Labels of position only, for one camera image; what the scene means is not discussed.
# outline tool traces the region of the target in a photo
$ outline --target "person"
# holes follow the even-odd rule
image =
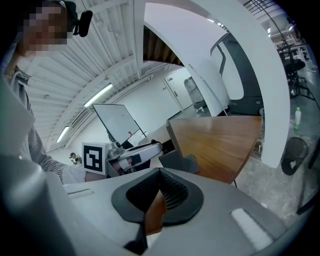
[[[78,154],[75,154],[75,153],[72,152],[70,154],[70,159],[71,159],[71,162],[73,162],[74,165],[82,164],[82,158]]]
[[[5,75],[11,91],[32,115],[31,104],[26,89],[22,85],[28,84],[28,75],[19,70],[17,64],[22,57],[30,57],[38,55],[41,51],[49,51],[52,45],[65,44],[69,33],[74,29],[74,13],[76,14],[76,4],[73,2],[42,2],[41,7],[36,9],[36,14],[29,13],[28,20],[23,22],[23,31],[17,33],[13,43],[2,57],[0,63],[1,80]],[[72,166],[52,159],[46,154],[34,126],[28,132],[20,148],[19,158],[31,160],[40,165],[44,171],[56,173],[63,184],[106,178],[99,174],[86,172],[82,164]]]

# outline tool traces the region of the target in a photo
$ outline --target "gray floor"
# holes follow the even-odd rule
[[[317,73],[304,71],[308,87],[312,93],[320,95],[320,79]],[[320,157],[312,169],[307,165],[314,152],[320,135],[320,111],[317,104],[305,97],[299,96],[290,100],[290,128],[288,139],[298,137],[303,139],[309,149],[307,157],[292,176],[283,173],[281,165],[270,168],[251,157],[239,176],[236,178],[238,188],[259,203],[278,215],[290,227],[300,216],[297,209],[312,198],[320,188]],[[301,125],[299,131],[294,130],[296,108],[301,109]]]

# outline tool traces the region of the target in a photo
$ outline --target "striped shirt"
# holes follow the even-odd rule
[[[27,84],[27,81],[24,80],[23,74],[20,71],[14,74],[10,87],[25,108],[33,115],[34,113],[31,109],[26,89],[19,83],[19,80],[22,80]],[[51,156],[46,154],[44,145],[34,126],[29,131],[27,138],[25,138],[19,153],[22,159],[31,160],[37,163],[44,171],[56,173],[62,182],[62,172],[68,165],[55,161]]]

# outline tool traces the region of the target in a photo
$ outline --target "white ceiling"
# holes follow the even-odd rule
[[[168,66],[137,59],[137,51],[142,56],[143,45],[136,46],[135,36],[143,35],[144,9],[134,10],[133,0],[74,2],[78,14],[86,9],[94,13],[88,35],[74,36],[63,50],[32,61],[24,59],[20,64],[31,75],[25,87],[36,118],[35,128],[47,151],[69,145],[70,139],[88,125],[96,115],[91,111],[81,115],[82,122],[56,144],[64,127],[74,122],[85,109],[84,104],[103,87],[113,84],[96,103],[138,85],[140,79],[145,82],[147,74]]]

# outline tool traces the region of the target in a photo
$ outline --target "plastic bottle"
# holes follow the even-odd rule
[[[301,111],[300,111],[300,107],[297,107],[295,111],[295,125],[294,125],[295,130],[299,130],[300,128],[300,119],[301,119]]]

